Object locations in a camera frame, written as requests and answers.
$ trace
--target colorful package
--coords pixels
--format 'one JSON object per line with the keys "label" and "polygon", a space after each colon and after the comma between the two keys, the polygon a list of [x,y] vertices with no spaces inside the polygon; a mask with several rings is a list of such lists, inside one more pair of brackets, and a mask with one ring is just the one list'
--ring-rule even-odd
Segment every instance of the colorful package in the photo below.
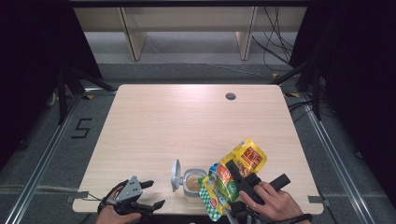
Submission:
{"label": "colorful package", "polygon": [[246,177],[251,173],[257,174],[266,163],[267,156],[247,138],[209,168],[209,174],[203,180],[203,187],[205,187],[207,194],[203,192],[203,195],[209,197],[205,205],[209,216],[214,221],[216,220],[213,217],[217,216],[211,216],[210,214],[214,214],[213,208],[216,208],[217,213],[222,215],[223,209],[230,207],[230,204],[235,202],[239,196],[233,177],[225,166],[230,160],[235,162],[241,175]]}

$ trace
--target table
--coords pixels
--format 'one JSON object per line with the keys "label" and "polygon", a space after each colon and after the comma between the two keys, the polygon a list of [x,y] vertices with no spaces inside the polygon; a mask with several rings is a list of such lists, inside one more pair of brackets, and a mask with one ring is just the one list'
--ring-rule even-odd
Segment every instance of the table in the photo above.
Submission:
{"label": "table", "polygon": [[[236,96],[234,100],[226,94]],[[323,212],[308,196],[318,191],[281,89],[275,85],[120,86],[78,191],[104,197],[118,183],[137,175],[153,180],[140,203],[165,199],[156,214],[206,215],[202,203],[187,203],[182,188],[172,191],[171,168],[179,159],[181,173],[208,170],[249,137],[268,157],[259,171],[271,181],[286,174],[288,191],[303,211]],[[96,211],[98,202],[75,199],[80,213]]]}

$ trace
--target jar lid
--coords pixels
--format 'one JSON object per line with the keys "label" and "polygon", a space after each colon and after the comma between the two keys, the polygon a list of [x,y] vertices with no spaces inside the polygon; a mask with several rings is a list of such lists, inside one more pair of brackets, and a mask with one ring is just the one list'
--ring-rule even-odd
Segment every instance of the jar lid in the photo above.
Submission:
{"label": "jar lid", "polygon": [[175,192],[180,185],[183,185],[183,176],[180,176],[180,162],[178,159],[175,159],[172,164],[171,184],[173,192]]}

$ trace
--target hand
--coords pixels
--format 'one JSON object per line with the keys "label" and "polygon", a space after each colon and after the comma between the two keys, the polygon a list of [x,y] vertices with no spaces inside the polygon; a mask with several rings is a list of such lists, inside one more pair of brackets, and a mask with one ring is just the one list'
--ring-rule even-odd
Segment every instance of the hand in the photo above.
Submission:
{"label": "hand", "polygon": [[261,182],[254,187],[254,191],[262,197],[265,205],[255,203],[244,191],[239,191],[242,202],[251,210],[269,218],[281,221],[301,216],[303,211],[286,191],[276,191],[269,183]]}
{"label": "hand", "polygon": [[[123,186],[120,186],[110,195],[110,198],[114,199],[122,190]],[[114,211],[113,205],[106,205],[100,212],[96,219],[96,224],[125,224],[141,218],[142,215],[139,213],[131,213],[125,216],[121,216]]]}

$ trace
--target gray carpet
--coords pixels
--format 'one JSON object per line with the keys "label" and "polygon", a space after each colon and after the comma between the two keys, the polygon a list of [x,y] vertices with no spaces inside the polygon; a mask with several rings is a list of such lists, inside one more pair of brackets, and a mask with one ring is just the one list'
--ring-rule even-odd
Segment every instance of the gray carpet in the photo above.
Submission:
{"label": "gray carpet", "polygon": [[[267,84],[274,71],[264,65],[239,64],[218,68],[207,64],[100,64],[104,79],[115,87],[122,83],[236,83]],[[290,69],[277,65],[280,69]],[[282,84],[283,92],[296,92],[294,85],[298,78],[292,78]],[[94,87],[84,82],[86,87]],[[92,151],[101,132],[106,115],[111,107],[114,94],[95,94],[91,100],[83,99],[73,113],[60,145],[51,159],[35,197],[30,202],[21,223],[81,223],[86,214],[72,210],[67,201],[77,191],[88,166]],[[285,98],[288,105],[296,104],[300,98]],[[348,138],[342,124],[326,103],[321,104],[323,124],[329,136],[342,156],[355,184],[369,205],[370,212],[377,223],[395,223],[396,211],[375,181],[362,159],[356,157],[353,143]],[[44,149],[50,141],[59,118],[58,105],[55,104],[43,112],[40,120],[31,131],[29,147],[17,151],[0,173],[0,223],[4,223],[7,212],[18,199],[22,186],[28,181]],[[320,142],[303,106],[293,113],[295,127],[299,134],[304,153],[319,191],[331,205],[323,214],[314,216],[313,223],[360,223],[354,208],[334,171],[329,158]],[[83,132],[76,130],[78,122],[85,120],[80,127],[90,128],[86,138]],[[91,215],[85,223],[94,223],[96,215]],[[153,223],[207,223],[205,217],[156,217]]]}

